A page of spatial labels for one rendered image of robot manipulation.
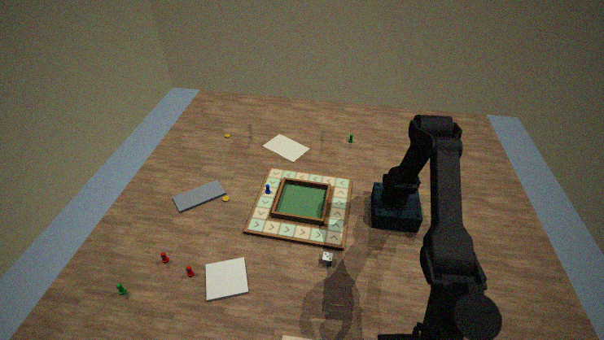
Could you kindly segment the white flat square tile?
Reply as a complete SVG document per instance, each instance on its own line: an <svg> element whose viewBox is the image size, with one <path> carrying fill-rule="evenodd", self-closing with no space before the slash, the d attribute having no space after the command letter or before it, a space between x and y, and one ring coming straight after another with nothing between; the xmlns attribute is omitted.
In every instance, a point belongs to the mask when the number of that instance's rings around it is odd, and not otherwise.
<svg viewBox="0 0 604 340"><path fill-rule="evenodd" d="M248 294L244 257L205 265L207 302Z"/></svg>

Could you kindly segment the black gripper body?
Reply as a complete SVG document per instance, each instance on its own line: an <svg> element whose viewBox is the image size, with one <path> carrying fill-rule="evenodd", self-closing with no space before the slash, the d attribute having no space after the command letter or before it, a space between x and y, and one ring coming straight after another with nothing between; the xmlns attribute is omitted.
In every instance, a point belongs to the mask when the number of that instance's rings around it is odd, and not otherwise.
<svg viewBox="0 0 604 340"><path fill-rule="evenodd" d="M430 338L429 340L463 340L464 337L453 331L452 329L439 325L434 321L424 318L423 324L417 323L419 331L421 331L420 338L423 337L424 333L427 333Z"/></svg>

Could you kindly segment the white die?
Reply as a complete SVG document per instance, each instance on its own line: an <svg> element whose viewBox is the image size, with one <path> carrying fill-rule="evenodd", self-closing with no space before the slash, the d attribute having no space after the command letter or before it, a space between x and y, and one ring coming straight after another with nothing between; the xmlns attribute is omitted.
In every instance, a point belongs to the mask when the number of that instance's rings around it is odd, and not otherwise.
<svg viewBox="0 0 604 340"><path fill-rule="evenodd" d="M331 267L331 263L332 263L332 257L333 257L333 253L329 253L329 252L323 252L323 257L322 257L322 265L326 265L326 266L330 266Z"/></svg>

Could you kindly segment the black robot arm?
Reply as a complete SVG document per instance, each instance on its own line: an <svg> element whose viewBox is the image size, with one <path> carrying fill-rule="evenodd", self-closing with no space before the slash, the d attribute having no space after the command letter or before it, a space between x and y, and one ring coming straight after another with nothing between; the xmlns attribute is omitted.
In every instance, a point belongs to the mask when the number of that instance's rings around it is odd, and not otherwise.
<svg viewBox="0 0 604 340"><path fill-rule="evenodd" d="M383 174L386 211L408 210L409 194L430 159L431 227L423 238L420 264L431 293L425 318L469 340L493 340L502 315L486 295L487 277L462 221L460 158L462 129L452 116L416 115L409 123L410 146L400 166Z"/></svg>

